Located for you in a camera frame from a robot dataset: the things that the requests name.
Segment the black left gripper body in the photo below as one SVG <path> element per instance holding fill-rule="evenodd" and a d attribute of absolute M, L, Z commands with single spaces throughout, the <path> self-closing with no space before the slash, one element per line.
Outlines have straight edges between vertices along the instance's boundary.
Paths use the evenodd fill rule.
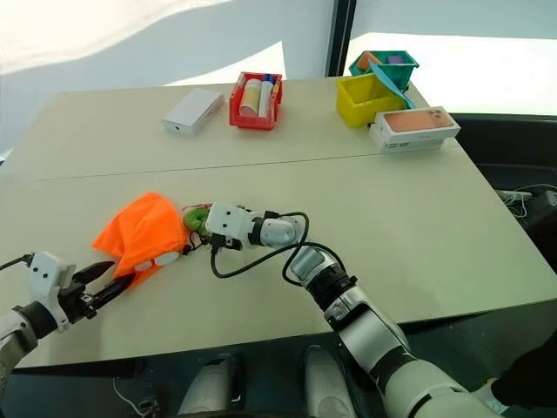
<path fill-rule="evenodd" d="M 95 299 L 86 293 L 86 285 L 83 283 L 71 282 L 60 291 L 57 299 L 70 324 L 75 324 L 83 318 L 90 320 L 97 315 L 97 309 L 93 306 Z"/>

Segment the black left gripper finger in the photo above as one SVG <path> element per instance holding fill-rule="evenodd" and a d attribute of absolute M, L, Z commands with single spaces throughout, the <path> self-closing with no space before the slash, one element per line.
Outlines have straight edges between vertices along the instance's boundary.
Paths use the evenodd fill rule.
<path fill-rule="evenodd" d="M 92 265 L 74 273 L 72 280 L 80 284 L 89 284 L 100 278 L 113 265 L 114 262 L 111 260 L 95 262 Z"/>
<path fill-rule="evenodd" d="M 92 307 L 103 307 L 123 293 L 133 282 L 133 274 L 114 279 L 107 287 L 92 296 Z"/>

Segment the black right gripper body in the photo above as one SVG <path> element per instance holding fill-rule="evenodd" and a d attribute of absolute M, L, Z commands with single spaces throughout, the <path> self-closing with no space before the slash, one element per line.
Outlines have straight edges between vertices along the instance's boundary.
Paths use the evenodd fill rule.
<path fill-rule="evenodd" d="M 239 239 L 213 233 L 210 237 L 211 253 L 217 254 L 222 249 L 241 251 L 243 244 Z"/>

